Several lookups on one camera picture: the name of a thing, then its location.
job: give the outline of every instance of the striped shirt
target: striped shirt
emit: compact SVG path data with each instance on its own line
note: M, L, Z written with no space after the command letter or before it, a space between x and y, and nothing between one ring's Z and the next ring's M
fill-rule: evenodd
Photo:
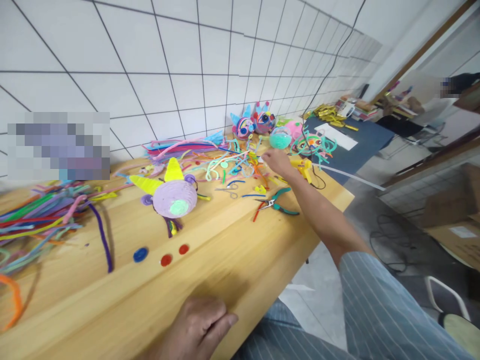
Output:
M306 333L277 301L233 359L472 359L373 256L340 261L348 352Z

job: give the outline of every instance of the floor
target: floor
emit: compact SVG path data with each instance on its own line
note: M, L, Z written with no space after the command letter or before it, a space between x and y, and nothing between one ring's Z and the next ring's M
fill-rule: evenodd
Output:
M421 159L425 155L422 152L423 150L418 151L418 148L409 146L400 153L401 156L396 155L390 160L385 159L385 154L375 156L357 175L382 184L396 171ZM380 231L384 234L372 239L378 256L386 263L403 263L406 260L410 264L397 278L420 306L436 319L438 313L430 308L424 276L435 276L463 294L467 288L464 281L466 268L454 261L430 237L398 217L390 207L376 198L376 190L355 180L349 180L345 187L355 195L345 216L369 246L372 232ZM381 224L380 228L378 216L382 214L392 218L381 217L380 222L389 223ZM403 264L392 267L404 269ZM280 299L290 308L305 331L341 349L347 349L340 275L323 243L313 251L309 264L300 268L291 284L281 293Z

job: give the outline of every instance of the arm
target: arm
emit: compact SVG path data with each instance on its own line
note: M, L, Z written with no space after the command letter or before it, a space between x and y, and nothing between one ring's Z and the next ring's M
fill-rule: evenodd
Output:
M302 175L290 165L287 154L278 149L271 149L262 155L262 159L270 169L288 182L303 214L325 244L337 268L343 254L364 252L373 255L343 213L310 186Z

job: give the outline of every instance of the blue button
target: blue button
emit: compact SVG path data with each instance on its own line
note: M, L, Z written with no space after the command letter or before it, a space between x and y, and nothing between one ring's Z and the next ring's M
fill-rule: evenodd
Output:
M149 250L146 247L141 247L133 254L133 261L136 263L141 263L147 255L149 254Z

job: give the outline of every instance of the pliers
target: pliers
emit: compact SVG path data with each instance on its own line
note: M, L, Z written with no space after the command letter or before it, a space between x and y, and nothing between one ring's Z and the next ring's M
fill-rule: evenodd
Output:
M259 199L255 199L256 201L259 201L259 202L262 202L262 203L265 203L266 205L260 209L258 209L258 211L260 210L263 210L263 209L266 209L266 208L271 208L273 207L275 210L278 210L282 213L285 213L287 215L300 215L299 212L297 211L289 211L289 210L285 210L283 207L281 207L280 205L276 204L275 202L277 201L277 199L279 198L280 195L282 195L283 193L287 193L289 192L290 190L292 190L290 187L284 187L280 190L278 190L276 192L276 194L269 200L259 200Z

